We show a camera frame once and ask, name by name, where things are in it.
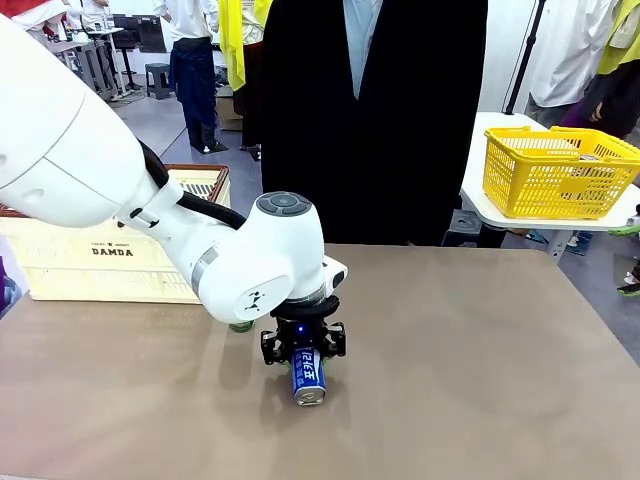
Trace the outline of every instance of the floor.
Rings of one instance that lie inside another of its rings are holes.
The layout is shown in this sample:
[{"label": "floor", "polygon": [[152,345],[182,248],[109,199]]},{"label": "floor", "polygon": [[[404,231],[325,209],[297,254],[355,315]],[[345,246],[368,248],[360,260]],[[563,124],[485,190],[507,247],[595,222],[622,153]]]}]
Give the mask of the floor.
[{"label": "floor", "polygon": [[156,100],[136,92],[113,107],[136,137],[158,155],[162,155],[184,130],[182,106],[173,94],[171,98]]},{"label": "floor", "polygon": [[260,163],[254,162],[247,152],[240,151],[241,137],[240,132],[218,131],[216,138],[229,150],[201,155],[189,145],[185,130],[160,159],[165,164],[226,165],[231,181],[231,208],[247,216],[254,200],[262,194],[262,173]]},{"label": "floor", "polygon": [[[166,164],[227,165],[231,173],[232,208],[243,215],[249,213],[253,201],[262,193],[261,171],[259,163],[239,150],[239,132],[218,132],[218,140],[229,150],[201,155],[189,146],[181,108],[175,98],[159,101],[144,97],[121,105],[116,111]],[[507,235],[503,248],[544,249],[540,244],[511,234]],[[637,237],[616,238],[597,233],[587,256],[566,253],[560,261],[560,268],[640,365],[640,298],[627,299],[617,295],[613,279],[615,253],[640,255],[640,241]],[[11,257],[6,240],[1,236],[0,255]],[[11,258],[5,258],[5,261],[9,274],[20,279],[21,274]]]}]

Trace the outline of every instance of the light blue shirt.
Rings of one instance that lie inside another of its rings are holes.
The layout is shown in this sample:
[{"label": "light blue shirt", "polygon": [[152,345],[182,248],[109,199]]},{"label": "light blue shirt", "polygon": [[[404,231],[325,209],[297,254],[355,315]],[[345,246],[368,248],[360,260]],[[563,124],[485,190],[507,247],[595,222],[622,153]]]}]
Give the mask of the light blue shirt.
[{"label": "light blue shirt", "polygon": [[382,0],[343,0],[344,21],[351,62],[353,94],[360,97],[364,68],[367,65],[373,32],[376,30]]}]

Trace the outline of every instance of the can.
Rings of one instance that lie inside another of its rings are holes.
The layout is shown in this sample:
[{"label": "can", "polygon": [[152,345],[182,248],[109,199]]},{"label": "can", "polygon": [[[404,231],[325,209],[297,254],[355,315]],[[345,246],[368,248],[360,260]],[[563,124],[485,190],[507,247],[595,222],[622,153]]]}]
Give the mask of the can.
[{"label": "can", "polygon": [[298,348],[291,359],[293,398],[300,406],[320,405],[327,393],[320,352],[313,347]]},{"label": "can", "polygon": [[243,323],[231,323],[229,324],[229,328],[236,333],[246,333],[253,328],[255,323],[254,320]]}]

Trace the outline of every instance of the table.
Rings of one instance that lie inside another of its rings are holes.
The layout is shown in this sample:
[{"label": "table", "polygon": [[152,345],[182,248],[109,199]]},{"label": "table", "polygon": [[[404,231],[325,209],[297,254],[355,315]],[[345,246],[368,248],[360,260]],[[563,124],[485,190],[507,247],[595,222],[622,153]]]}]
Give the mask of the table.
[{"label": "table", "polygon": [[64,59],[64,63],[67,65],[67,68],[71,70],[71,62],[69,61],[69,56],[67,52],[69,50],[74,50],[75,48],[82,48],[88,45],[89,42],[51,42],[48,45],[49,51],[53,54],[61,54]]},{"label": "table", "polygon": [[131,93],[131,90],[127,90],[125,88],[125,83],[124,83],[124,78],[122,77],[122,72],[120,71],[120,69],[118,68],[118,57],[116,56],[116,44],[113,41],[113,34],[117,33],[117,32],[121,32],[123,31],[124,28],[120,28],[120,27],[116,27],[116,28],[109,28],[107,30],[88,30],[87,33],[89,34],[89,36],[91,37],[96,37],[96,36],[103,36],[106,35],[107,37],[109,37],[109,42],[111,43],[111,58],[113,59],[113,68],[116,69],[116,74],[118,75],[118,80],[120,81],[120,88],[122,89],[122,93],[118,94],[116,92],[116,95],[114,95],[114,99],[116,100],[120,100],[124,97],[126,97],[127,95],[129,95]]},{"label": "table", "polygon": [[467,200],[483,222],[500,228],[539,228],[554,230],[547,253],[556,261],[560,260],[567,242],[574,230],[608,231],[626,225],[629,217],[640,204],[640,189],[630,185],[611,211],[599,220],[537,220],[505,217],[489,200],[482,188],[484,165],[487,153],[487,138],[484,132],[492,127],[531,126],[534,130],[545,131],[542,125],[522,114],[512,116],[502,113],[478,113],[469,150],[469,160],[462,183],[462,197]]},{"label": "table", "polygon": [[637,480],[640,370],[548,256],[328,252],[348,354],[315,408],[257,331],[200,306],[22,300],[0,321],[0,475]]}]

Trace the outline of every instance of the white shirt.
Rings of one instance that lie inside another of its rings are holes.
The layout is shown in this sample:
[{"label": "white shirt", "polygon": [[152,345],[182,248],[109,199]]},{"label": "white shirt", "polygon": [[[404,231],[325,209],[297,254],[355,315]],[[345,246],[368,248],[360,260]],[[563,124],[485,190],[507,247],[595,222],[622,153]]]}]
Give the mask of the white shirt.
[{"label": "white shirt", "polygon": [[531,96],[541,107],[576,103],[595,76],[619,0],[551,0]]},{"label": "white shirt", "polygon": [[93,0],[83,0],[82,2],[82,23],[85,27],[95,29],[96,23],[104,28],[106,10],[102,5],[98,5]]},{"label": "white shirt", "polygon": [[351,79],[353,94],[356,98],[360,97],[362,77],[381,8],[382,0],[344,0],[344,21],[347,27]]},{"label": "white shirt", "polygon": [[69,11],[67,11],[67,23],[73,30],[82,30],[80,17],[82,16],[82,5],[80,0],[69,0]]},{"label": "white shirt", "polygon": [[215,0],[153,0],[153,13],[158,17],[171,15],[174,42],[183,38],[211,37],[209,28],[213,32],[220,28],[220,10]]},{"label": "white shirt", "polygon": [[62,0],[49,0],[26,12],[22,12],[20,15],[11,17],[11,20],[20,25],[23,30],[32,28],[40,30],[47,20],[54,19],[67,10],[68,7],[62,3]]},{"label": "white shirt", "polygon": [[255,15],[255,0],[242,0],[242,42],[252,45],[262,41],[264,29]]}]

